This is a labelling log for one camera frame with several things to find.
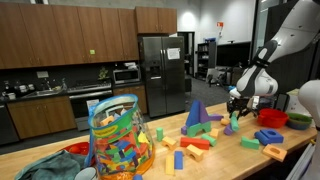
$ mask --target wooden table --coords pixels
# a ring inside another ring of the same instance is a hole
[[[208,107],[207,111],[209,114],[218,113],[228,117],[225,103]],[[262,145],[260,145],[259,150],[247,149],[240,145],[241,136],[252,139],[256,131],[265,128],[257,124],[256,118],[248,115],[240,118],[240,130],[231,136],[223,134],[225,126],[221,125],[220,122],[212,122],[212,127],[219,129],[217,145],[205,151],[204,159],[200,162],[196,162],[191,157],[184,157],[184,169],[175,170],[175,176],[166,175],[165,158],[167,154],[173,152],[156,141],[156,128],[162,127],[165,136],[179,141],[180,137],[182,137],[180,128],[185,124],[188,114],[182,113],[147,123],[156,146],[156,157],[152,167],[143,175],[143,179],[243,179],[275,162],[275,160],[262,154],[264,148]],[[311,138],[315,138],[317,133],[315,128],[298,131],[283,127],[277,129],[277,131],[284,136],[284,142],[275,145],[288,150],[288,153],[307,144]],[[88,139],[89,136],[82,136],[1,155],[1,179],[13,179],[29,163],[48,156],[70,144],[88,141]]]

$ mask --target stove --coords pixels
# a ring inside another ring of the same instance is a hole
[[[68,93],[82,93],[91,92],[97,90],[108,90],[111,89],[111,80],[106,79],[104,81],[98,80],[78,80],[75,85],[68,88]]]

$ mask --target gray fabric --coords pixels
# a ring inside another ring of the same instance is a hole
[[[85,157],[59,151],[27,165],[15,180],[73,180],[83,168]]]

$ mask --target wall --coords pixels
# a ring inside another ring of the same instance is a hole
[[[219,37],[217,22],[224,22],[218,44],[228,41],[251,41],[255,0],[203,0],[201,4],[200,39]]]

